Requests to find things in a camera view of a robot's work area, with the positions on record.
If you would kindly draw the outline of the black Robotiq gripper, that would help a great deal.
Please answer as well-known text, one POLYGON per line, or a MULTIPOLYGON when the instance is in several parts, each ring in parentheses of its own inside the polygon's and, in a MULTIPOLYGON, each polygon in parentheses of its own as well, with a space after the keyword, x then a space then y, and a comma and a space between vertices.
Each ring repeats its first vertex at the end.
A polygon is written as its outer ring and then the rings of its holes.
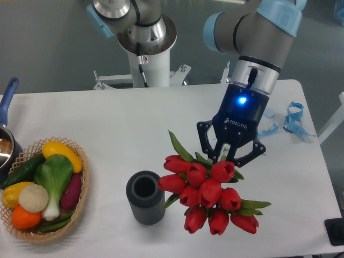
POLYGON ((265 145, 257 138, 260 123, 269 97, 259 92, 230 83, 212 121, 197 123, 197 131, 203 153, 216 163, 224 144, 229 144, 229 157, 234 157, 238 148, 253 141, 253 148, 245 156, 234 158, 236 167, 243 167, 266 152, 265 145), (217 138, 215 148, 209 142, 208 131, 213 126, 217 138))

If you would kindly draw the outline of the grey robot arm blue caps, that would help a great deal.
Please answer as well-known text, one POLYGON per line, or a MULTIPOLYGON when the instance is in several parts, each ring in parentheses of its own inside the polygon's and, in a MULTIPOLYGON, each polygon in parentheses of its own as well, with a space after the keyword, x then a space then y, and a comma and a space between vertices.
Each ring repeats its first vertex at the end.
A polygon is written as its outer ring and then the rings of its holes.
MULTIPOLYGON (((257 128, 290 47, 297 35, 305 1, 247 1, 234 13, 216 13, 203 28, 208 48, 237 52, 234 68, 218 113, 197 124, 202 152, 190 155, 171 137, 186 161, 210 166, 229 145, 226 161, 242 167, 266 151, 257 128)), ((177 31, 162 14, 160 1, 92 1, 87 7, 95 26, 116 36, 127 52, 133 86, 168 87, 170 49, 177 31)))

